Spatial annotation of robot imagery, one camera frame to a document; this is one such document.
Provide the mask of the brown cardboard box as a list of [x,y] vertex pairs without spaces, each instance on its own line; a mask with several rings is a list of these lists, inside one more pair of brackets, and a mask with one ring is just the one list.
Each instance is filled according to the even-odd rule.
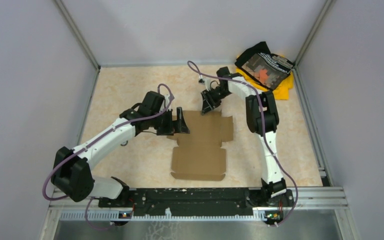
[[190,133],[168,136],[173,148],[171,175],[178,180],[222,181],[227,171],[227,150],[223,143],[234,140],[233,116],[220,111],[204,115],[198,110],[185,110],[184,120]]

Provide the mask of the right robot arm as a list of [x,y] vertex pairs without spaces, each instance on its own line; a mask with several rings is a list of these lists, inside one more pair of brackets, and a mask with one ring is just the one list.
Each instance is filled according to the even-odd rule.
[[244,101],[246,124],[249,131],[256,135],[263,154],[261,165],[261,199],[267,206],[275,206],[286,193],[286,181],[279,166],[276,147],[279,114],[273,93],[261,91],[239,73],[230,73],[222,67],[218,73],[224,76],[210,77],[200,74],[198,83],[205,86],[201,92],[202,109],[205,115],[221,105],[229,95],[236,95]]

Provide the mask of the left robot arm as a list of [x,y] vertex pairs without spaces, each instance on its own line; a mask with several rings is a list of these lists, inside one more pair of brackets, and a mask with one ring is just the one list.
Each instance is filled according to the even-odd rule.
[[54,160],[53,170],[45,183],[52,183],[64,193],[65,198],[80,202],[86,198],[107,198],[118,207],[129,203],[129,186],[116,177],[104,178],[92,175],[92,170],[117,147],[126,145],[140,133],[153,128],[158,136],[189,134],[183,110],[171,109],[174,95],[162,95],[149,91],[142,102],[123,111],[101,133],[73,148],[60,148]]

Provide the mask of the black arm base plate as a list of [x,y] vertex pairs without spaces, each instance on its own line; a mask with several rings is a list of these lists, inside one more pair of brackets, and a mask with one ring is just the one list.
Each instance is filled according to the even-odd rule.
[[99,199],[100,208],[133,208],[137,217],[163,216],[169,209],[175,217],[251,216],[256,207],[292,207],[290,189],[265,199],[259,187],[225,188],[136,188],[117,199]]

